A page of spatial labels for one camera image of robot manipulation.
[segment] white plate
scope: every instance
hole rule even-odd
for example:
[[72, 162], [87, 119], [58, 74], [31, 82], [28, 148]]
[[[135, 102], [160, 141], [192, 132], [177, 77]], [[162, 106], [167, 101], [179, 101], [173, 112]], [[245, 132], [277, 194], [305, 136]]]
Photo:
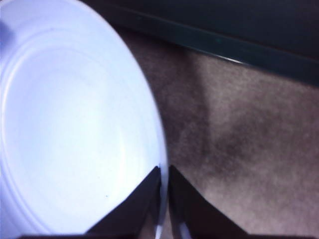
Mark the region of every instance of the white plate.
[[157, 165], [163, 212], [159, 115], [117, 33], [75, 0], [0, 7], [1, 237], [83, 233]]

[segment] brown carpet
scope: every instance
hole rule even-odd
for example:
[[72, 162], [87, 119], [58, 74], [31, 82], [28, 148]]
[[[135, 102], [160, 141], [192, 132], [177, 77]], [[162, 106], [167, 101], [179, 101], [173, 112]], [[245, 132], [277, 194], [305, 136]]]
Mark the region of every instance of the brown carpet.
[[249, 233], [319, 237], [319, 88], [118, 32], [154, 93], [170, 163]]

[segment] black holder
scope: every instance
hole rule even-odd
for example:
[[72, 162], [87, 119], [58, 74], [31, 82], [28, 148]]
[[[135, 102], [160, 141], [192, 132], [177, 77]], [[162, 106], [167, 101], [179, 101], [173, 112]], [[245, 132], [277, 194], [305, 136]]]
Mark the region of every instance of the black holder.
[[315, 239], [246, 233], [207, 202], [174, 166], [169, 168], [168, 195], [175, 239]]
[[128, 198], [83, 235], [21, 236], [19, 239], [153, 238], [159, 220], [160, 169], [155, 167]]
[[[250, 235], [207, 202], [174, 167], [169, 168], [169, 212], [174, 239], [315, 239]], [[159, 221], [160, 169], [155, 167], [122, 202], [83, 235], [19, 239], [152, 239]]]

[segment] dish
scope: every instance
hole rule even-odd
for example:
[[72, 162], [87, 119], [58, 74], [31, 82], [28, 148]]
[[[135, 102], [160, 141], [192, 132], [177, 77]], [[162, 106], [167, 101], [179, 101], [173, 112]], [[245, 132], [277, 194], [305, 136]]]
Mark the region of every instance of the dish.
[[0, 8], [1, 238], [84, 233], [155, 166], [163, 218], [163, 130], [121, 38], [76, 0]]

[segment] floor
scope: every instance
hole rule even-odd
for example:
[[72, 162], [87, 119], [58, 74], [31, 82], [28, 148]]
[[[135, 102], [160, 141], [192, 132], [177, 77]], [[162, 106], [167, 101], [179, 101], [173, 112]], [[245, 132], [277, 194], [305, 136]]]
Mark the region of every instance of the floor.
[[170, 163], [249, 233], [319, 237], [319, 88], [117, 31], [154, 93]]

